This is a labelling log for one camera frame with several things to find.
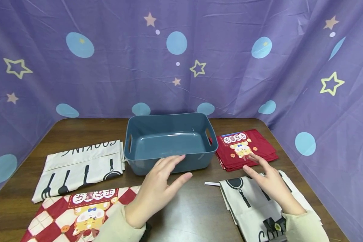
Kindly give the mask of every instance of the beige sleeve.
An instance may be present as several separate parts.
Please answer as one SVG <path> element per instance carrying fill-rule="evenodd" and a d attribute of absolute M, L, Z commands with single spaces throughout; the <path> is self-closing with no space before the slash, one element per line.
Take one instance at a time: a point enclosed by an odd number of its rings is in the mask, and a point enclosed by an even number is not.
<path fill-rule="evenodd" d="M 307 210 L 299 216 L 285 214 L 281 212 L 286 219 L 286 239 L 288 242 L 327 242 L 329 238 L 322 227 L 321 222 L 316 214 Z"/>
<path fill-rule="evenodd" d="M 125 219 L 125 206 L 121 206 L 105 221 L 99 230 L 95 242 L 139 242 L 145 232 L 146 225 L 141 229 L 131 227 Z"/>

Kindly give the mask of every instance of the cartoon cat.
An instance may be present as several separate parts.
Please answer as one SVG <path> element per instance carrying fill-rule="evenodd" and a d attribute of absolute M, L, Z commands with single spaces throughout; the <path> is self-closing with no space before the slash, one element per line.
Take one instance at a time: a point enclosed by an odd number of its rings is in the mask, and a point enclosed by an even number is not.
<path fill-rule="evenodd" d="M 74 214 L 78 217 L 74 221 L 73 235 L 77 235 L 77 241 L 86 230 L 90 230 L 93 237 L 96 237 L 100 227 L 105 222 L 105 210 L 110 206 L 110 202 L 103 202 L 74 209 Z"/>
<path fill-rule="evenodd" d="M 238 155 L 239 158 L 242 158 L 248 154 L 253 154 L 253 151 L 248 146 L 249 143 L 247 141 L 237 143 L 235 145 L 230 145 L 230 148 L 232 148 L 235 153 Z"/>

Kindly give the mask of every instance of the basket handle hole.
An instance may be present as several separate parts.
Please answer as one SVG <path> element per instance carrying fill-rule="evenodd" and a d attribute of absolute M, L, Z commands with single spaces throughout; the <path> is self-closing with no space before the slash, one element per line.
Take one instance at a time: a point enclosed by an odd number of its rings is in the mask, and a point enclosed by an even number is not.
<path fill-rule="evenodd" d="M 210 146 L 212 146 L 212 144 L 210 142 L 210 139 L 209 139 L 211 136 L 210 136 L 210 131 L 208 130 L 208 128 L 206 128 L 206 131 L 205 132 L 206 132 L 206 136 L 207 136 L 208 143 L 209 143 Z"/>

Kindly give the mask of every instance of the purple curtain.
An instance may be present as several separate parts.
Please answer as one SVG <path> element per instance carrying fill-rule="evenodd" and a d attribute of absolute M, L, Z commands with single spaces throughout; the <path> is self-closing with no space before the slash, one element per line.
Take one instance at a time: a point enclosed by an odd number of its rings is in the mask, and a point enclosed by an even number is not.
<path fill-rule="evenodd" d="M 184 112 L 263 120 L 363 241 L 363 0 L 0 0 L 0 189 L 60 119 Z"/>

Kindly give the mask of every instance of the hand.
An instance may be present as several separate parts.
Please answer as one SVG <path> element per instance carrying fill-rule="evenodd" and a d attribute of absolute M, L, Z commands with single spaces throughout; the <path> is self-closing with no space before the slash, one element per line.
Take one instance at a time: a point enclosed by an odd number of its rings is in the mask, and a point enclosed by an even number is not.
<path fill-rule="evenodd" d="M 291 194 L 276 169 L 271 167 L 264 158 L 258 155 L 249 154 L 249 157 L 252 161 L 262 166 L 265 170 L 265 176 L 261 176 L 248 166 L 243 166 L 243 170 L 258 183 L 266 194 L 281 206 L 284 213 L 293 215 L 306 213 L 305 209 Z"/>
<path fill-rule="evenodd" d="M 186 156 L 170 156 L 159 159 L 146 175 L 136 198 L 125 207 L 126 221 L 130 226 L 140 229 L 163 209 L 176 195 L 177 191 L 192 178 L 192 173 L 184 173 L 171 185 L 167 180 L 175 166 Z"/>

